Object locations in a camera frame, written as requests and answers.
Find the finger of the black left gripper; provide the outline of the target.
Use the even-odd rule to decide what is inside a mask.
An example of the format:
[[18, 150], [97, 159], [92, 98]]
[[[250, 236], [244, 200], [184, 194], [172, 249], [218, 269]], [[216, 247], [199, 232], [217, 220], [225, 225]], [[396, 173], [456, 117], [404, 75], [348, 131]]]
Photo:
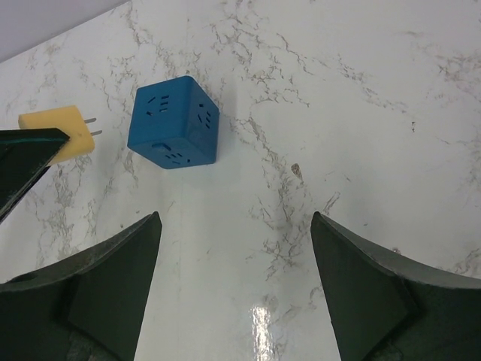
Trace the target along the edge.
[[1, 131], [1, 219], [50, 168], [70, 137], [57, 128]]

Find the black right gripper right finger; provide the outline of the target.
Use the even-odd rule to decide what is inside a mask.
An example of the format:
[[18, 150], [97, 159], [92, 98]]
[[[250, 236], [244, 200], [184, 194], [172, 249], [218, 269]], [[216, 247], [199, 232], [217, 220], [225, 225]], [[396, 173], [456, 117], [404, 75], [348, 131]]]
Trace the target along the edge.
[[381, 247], [316, 212], [313, 252], [342, 360], [478, 360], [480, 281]]

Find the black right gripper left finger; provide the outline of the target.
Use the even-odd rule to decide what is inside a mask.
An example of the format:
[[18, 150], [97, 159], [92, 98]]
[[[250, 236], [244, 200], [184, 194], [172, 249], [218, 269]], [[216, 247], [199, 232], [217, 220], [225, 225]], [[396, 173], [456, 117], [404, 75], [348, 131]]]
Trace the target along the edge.
[[162, 223], [154, 212], [106, 241], [1, 285], [3, 360], [133, 360]]

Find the yellow plug adapter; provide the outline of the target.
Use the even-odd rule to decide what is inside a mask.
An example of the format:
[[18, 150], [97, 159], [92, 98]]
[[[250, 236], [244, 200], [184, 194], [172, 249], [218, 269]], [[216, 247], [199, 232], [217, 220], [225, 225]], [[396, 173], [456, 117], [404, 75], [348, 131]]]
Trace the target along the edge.
[[94, 151], [94, 138], [87, 127], [87, 123], [94, 121], [96, 121], [96, 118], [84, 120], [82, 114], [74, 105], [18, 116], [18, 124], [21, 129], [57, 128], [69, 137], [68, 142], [53, 157], [48, 164], [49, 166]]

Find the blue cube socket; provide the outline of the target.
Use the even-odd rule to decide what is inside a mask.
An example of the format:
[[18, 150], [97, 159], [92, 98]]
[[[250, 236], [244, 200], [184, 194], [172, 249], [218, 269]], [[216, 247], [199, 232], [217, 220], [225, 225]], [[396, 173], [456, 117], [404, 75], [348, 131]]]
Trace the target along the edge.
[[127, 146], [163, 169], [217, 158], [219, 109], [193, 77], [137, 89]]

